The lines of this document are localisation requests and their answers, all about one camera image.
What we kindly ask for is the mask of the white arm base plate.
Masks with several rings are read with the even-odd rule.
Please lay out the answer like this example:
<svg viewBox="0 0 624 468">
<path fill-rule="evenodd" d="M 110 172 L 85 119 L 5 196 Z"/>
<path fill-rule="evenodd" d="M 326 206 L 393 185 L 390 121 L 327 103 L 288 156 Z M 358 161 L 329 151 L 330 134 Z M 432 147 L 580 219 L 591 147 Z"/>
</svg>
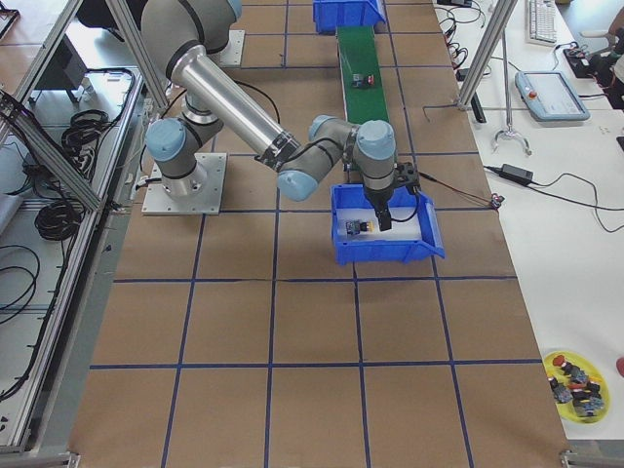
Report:
<svg viewBox="0 0 624 468">
<path fill-rule="evenodd" d="M 220 52 L 213 54 L 212 59 L 221 68 L 239 68 L 243 59 L 246 31 L 230 30 L 227 45 Z"/>
<path fill-rule="evenodd" d="M 194 172 L 180 179 L 162 177 L 154 165 L 142 204 L 144 215 L 218 215 L 226 174 L 226 153 L 196 153 Z"/>
</svg>

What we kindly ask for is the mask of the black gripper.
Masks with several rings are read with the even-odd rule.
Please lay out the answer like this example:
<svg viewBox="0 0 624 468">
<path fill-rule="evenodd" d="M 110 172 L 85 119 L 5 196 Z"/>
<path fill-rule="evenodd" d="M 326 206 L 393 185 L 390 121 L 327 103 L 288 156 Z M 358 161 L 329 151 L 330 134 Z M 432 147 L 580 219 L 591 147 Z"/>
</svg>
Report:
<svg viewBox="0 0 624 468">
<path fill-rule="evenodd" d="M 365 179 L 365 195 L 374 208 L 380 231 L 388 231 L 392 228 L 392 216 L 388 203 L 394 192 L 402 188 L 405 188 L 410 195 L 416 195 L 420 189 L 419 175 L 413 163 L 397 163 L 385 179 Z"/>
</svg>

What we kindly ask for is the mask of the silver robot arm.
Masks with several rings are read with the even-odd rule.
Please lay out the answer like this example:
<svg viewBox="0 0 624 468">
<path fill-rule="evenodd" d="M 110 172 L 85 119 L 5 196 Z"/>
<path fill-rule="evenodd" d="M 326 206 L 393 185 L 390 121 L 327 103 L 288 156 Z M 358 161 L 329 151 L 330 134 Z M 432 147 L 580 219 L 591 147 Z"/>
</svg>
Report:
<svg viewBox="0 0 624 468">
<path fill-rule="evenodd" d="M 414 166 L 396 161 L 393 127 L 382 120 L 361 125 L 335 117 L 316 117 L 309 142 L 270 117 L 212 59 L 229 42 L 230 27 L 242 15 L 238 1 L 149 1 L 141 15 L 141 36 L 152 63 L 186 89 L 191 112 L 212 113 L 277 173 L 282 195 L 303 201 L 340 161 L 354 162 L 364 193 L 381 230 L 396 219 L 389 201 L 396 189 L 419 190 Z"/>
</svg>

